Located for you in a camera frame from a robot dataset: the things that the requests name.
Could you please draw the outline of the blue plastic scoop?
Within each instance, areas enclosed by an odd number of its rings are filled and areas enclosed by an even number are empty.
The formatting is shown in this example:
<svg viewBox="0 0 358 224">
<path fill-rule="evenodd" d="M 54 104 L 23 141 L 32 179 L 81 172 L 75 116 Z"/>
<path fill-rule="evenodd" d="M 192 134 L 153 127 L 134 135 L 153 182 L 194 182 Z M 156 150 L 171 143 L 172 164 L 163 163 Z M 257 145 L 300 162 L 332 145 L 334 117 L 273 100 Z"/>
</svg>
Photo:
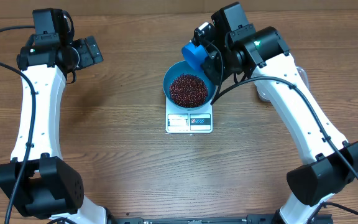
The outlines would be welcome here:
<svg viewBox="0 0 358 224">
<path fill-rule="evenodd" d="M 189 42 L 181 49 L 181 53 L 192 69 L 199 72 L 203 71 L 201 65 L 208 57 L 208 53 L 202 45 L 195 46 L 192 42 Z"/>
</svg>

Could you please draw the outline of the blue bowl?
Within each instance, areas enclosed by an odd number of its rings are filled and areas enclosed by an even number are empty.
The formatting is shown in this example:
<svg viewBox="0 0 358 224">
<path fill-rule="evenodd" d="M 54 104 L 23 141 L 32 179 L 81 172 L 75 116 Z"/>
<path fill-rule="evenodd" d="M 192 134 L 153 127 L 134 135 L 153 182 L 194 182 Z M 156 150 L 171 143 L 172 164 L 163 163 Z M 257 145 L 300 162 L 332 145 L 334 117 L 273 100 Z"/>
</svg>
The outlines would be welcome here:
<svg viewBox="0 0 358 224">
<path fill-rule="evenodd" d="M 191 74 L 191 75 L 195 75 L 198 78 L 202 79 L 202 81 L 205 82 L 205 84 L 208 88 L 208 96 L 207 96 L 204 104 L 206 104 L 207 101 L 212 100 L 213 96 L 215 95 L 216 89 L 217 89 L 216 85 L 214 85 L 206 77 L 206 75 L 203 72 L 196 71 L 196 70 L 192 69 L 186 61 L 181 61 L 181 62 L 178 62 L 178 63 L 172 65 L 166 72 L 164 79 L 163 79 L 164 94 L 166 97 L 168 97 L 170 99 L 171 102 L 173 102 L 173 101 L 170 98 L 169 86 L 173 83 L 173 81 L 176 78 L 178 78 L 182 74 Z"/>
</svg>

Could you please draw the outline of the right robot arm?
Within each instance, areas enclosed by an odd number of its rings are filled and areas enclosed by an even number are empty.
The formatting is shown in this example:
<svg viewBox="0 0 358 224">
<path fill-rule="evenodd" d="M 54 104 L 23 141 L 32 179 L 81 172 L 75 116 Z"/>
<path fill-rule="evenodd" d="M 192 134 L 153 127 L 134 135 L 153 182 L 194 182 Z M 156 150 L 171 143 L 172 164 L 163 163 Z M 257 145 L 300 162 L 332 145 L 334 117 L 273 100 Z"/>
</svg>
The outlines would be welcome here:
<svg viewBox="0 0 358 224">
<path fill-rule="evenodd" d="M 183 47 L 188 64 L 216 86 L 254 83 L 288 128 L 300 167 L 288 172 L 291 194 L 272 223 L 317 223 L 321 208 L 358 175 L 358 141 L 351 143 L 331 124 L 296 67 L 278 30 L 256 30 L 238 2 L 215 12 Z"/>
</svg>

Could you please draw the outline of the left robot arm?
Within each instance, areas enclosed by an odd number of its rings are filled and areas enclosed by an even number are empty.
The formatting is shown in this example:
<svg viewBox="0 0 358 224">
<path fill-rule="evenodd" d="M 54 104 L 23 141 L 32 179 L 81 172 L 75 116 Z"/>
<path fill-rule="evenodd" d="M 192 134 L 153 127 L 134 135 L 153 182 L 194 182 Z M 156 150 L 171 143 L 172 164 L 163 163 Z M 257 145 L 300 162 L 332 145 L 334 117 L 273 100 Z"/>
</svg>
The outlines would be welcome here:
<svg viewBox="0 0 358 224">
<path fill-rule="evenodd" d="M 64 162 L 60 105 L 67 75 L 103 61 L 94 37 L 74 38 L 61 9 L 33 13 L 34 34 L 17 56 L 22 78 L 21 119 L 10 161 L 0 165 L 9 209 L 50 223 L 113 223 L 110 211 L 85 196 L 81 175 Z"/>
</svg>

